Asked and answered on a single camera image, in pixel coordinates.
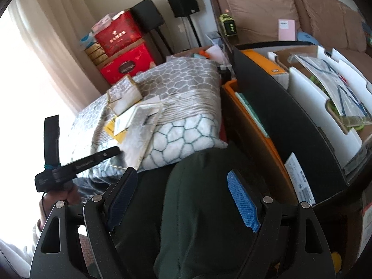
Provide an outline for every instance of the pink package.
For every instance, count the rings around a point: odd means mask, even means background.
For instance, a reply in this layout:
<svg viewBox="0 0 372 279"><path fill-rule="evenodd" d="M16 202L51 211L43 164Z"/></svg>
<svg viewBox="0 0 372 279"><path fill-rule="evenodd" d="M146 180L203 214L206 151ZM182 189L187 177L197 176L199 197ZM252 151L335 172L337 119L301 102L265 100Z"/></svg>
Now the pink package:
<svg viewBox="0 0 372 279"><path fill-rule="evenodd" d="M296 27L295 20L278 20L279 41L295 41Z"/></svg>

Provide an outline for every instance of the speaker stand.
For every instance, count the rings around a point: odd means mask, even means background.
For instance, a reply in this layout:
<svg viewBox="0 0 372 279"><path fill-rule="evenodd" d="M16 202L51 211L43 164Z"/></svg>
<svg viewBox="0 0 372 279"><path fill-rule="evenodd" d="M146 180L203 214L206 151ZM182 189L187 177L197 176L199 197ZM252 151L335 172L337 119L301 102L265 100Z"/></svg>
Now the speaker stand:
<svg viewBox="0 0 372 279"><path fill-rule="evenodd" d="M163 33L161 32L160 28L159 27L155 27L155 31L158 33L159 37L161 38L161 40L164 42L165 46L167 47L169 53L171 55L174 54L172 48L170 48L169 44L168 44L168 41L165 39Z"/></svg>
<svg viewBox="0 0 372 279"><path fill-rule="evenodd" d="M196 38L196 40L197 40L197 42L198 42L199 47L202 47L202 44L200 43L200 39L199 39L199 37L198 37L198 34L196 33L194 23L192 23L191 17L190 17L190 16L187 16L186 18L187 18L187 19L189 20L189 22L190 22L190 25L191 25L192 31L194 32L194 35L195 35L195 38Z"/></svg>
<svg viewBox="0 0 372 279"><path fill-rule="evenodd" d="M165 55L164 55L164 53L161 51L161 48L159 47L158 43L156 42L156 40L155 40L153 34L151 33L151 30L150 30L148 33L149 33L149 35L150 35L150 37L151 37L151 40L153 40L156 49L159 51L159 53L160 53L160 55L161 55L161 58L163 59L163 62L165 63L165 62L166 62Z"/></svg>

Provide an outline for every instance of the yellow card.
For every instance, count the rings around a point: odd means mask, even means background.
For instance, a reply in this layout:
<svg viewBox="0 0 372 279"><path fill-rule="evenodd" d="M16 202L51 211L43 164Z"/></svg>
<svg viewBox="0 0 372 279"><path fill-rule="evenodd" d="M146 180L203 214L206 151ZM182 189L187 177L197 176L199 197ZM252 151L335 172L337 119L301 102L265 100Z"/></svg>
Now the yellow card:
<svg viewBox="0 0 372 279"><path fill-rule="evenodd" d="M116 136L114 136L114 130L115 130L115 120L116 120L116 117L114 117L105 127L104 127L104 130L107 132L108 135L110 135L113 139L115 139L118 143L122 143L124 138L125 138L125 135L126 135L126 132L127 130L124 130L122 132L120 132L119 134L117 134Z"/></svg>

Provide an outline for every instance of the clear bag with blue lanyard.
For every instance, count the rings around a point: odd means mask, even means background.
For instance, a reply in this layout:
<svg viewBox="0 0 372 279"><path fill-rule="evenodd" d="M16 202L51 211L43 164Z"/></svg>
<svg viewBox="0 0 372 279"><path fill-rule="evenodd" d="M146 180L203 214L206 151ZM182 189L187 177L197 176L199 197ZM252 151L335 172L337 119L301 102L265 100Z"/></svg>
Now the clear bag with blue lanyard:
<svg viewBox="0 0 372 279"><path fill-rule="evenodd" d="M299 62L313 76L310 78L332 101L345 127L371 125L371 114L344 79L328 62L305 54L292 55L289 63Z"/></svg>

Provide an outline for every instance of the metal screw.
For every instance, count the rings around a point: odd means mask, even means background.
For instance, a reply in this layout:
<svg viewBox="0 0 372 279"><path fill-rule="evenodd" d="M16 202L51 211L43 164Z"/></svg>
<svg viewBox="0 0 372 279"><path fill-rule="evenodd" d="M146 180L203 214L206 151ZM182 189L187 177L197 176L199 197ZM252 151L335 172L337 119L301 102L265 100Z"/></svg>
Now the metal screw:
<svg viewBox="0 0 372 279"><path fill-rule="evenodd" d="M98 201L101 201L102 200L102 195L94 195L93 197L92 197L92 200L94 201L94 202L98 202Z"/></svg>
<svg viewBox="0 0 372 279"><path fill-rule="evenodd" d="M263 202L265 202L265 203L273 203L273 201L274 200L270 196L265 196L263 198Z"/></svg>
<svg viewBox="0 0 372 279"><path fill-rule="evenodd" d="M64 201L57 201L57 203L55 204L55 207L59 209L59 208L62 208L64 205L65 205Z"/></svg>
<svg viewBox="0 0 372 279"><path fill-rule="evenodd" d="M303 201L301 202L301 207L303 207L304 209L308 209L310 208L310 204L307 201Z"/></svg>

